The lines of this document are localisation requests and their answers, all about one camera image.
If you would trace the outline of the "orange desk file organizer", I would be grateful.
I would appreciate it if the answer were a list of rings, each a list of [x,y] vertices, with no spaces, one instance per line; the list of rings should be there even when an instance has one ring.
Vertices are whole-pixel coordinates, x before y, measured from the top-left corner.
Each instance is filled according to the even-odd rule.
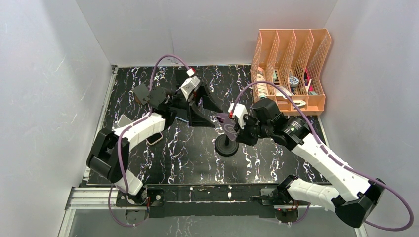
[[[327,58],[332,38],[327,29],[260,29],[251,64],[251,80],[256,81],[258,67],[264,69],[268,98],[274,100],[281,112],[286,115],[298,115],[301,109],[305,115],[319,116],[325,109],[326,96],[321,85],[321,72]],[[312,84],[307,92],[304,84],[304,72],[308,70]],[[272,80],[276,71],[278,83]],[[300,82],[297,88],[290,88],[288,77],[296,76]],[[283,86],[292,96],[286,99],[277,97],[275,89]],[[259,100],[256,85],[252,87],[255,101]],[[295,108],[293,100],[304,100],[306,106]]]

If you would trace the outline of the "pink case phone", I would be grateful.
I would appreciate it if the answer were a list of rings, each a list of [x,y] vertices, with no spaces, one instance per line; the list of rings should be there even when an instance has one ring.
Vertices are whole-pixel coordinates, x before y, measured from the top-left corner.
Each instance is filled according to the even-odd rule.
[[[159,133],[153,134],[150,137],[146,138],[146,143],[149,146],[153,146],[156,143],[160,142],[162,140],[162,138],[163,138],[163,135],[162,135],[161,132],[159,132]]]

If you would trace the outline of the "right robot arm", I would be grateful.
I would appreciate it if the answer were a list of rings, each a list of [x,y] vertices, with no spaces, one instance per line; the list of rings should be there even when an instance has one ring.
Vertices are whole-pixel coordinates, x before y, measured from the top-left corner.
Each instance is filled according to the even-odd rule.
[[[237,124],[236,142],[249,146],[259,139],[271,138],[275,143],[310,163],[330,182],[329,186],[306,182],[289,175],[277,189],[265,197],[283,204],[309,202],[333,211],[347,225],[358,228],[375,208],[383,188],[337,164],[332,151],[310,131],[308,124],[298,117],[281,113],[276,103],[268,98],[257,101],[249,115],[242,104],[231,104],[229,117]]]

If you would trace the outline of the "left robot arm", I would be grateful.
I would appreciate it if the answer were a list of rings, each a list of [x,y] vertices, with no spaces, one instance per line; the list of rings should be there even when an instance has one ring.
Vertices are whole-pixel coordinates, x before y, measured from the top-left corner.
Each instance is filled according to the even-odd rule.
[[[148,193],[145,184],[128,168],[130,150],[168,129],[178,110],[186,111],[189,126],[209,128],[215,125],[200,112],[198,105],[201,103],[204,109],[218,113],[223,111],[203,82],[182,86],[178,91],[155,87],[146,95],[151,111],[122,127],[101,129],[86,160],[87,167],[115,185],[134,205],[143,205]]]

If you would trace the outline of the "purple back magsafe phone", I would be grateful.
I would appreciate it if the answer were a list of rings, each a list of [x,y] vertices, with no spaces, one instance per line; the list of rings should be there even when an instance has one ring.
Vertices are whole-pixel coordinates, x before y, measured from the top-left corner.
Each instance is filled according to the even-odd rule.
[[[229,113],[217,113],[216,118],[227,137],[235,141],[240,128],[238,122],[231,118]]]

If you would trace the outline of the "black round base phone stand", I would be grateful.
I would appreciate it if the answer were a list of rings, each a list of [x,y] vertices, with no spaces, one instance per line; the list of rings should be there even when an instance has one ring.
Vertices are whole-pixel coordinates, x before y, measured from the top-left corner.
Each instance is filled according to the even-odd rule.
[[[239,149],[236,141],[230,140],[226,134],[219,135],[214,142],[215,151],[224,157],[233,156]]]

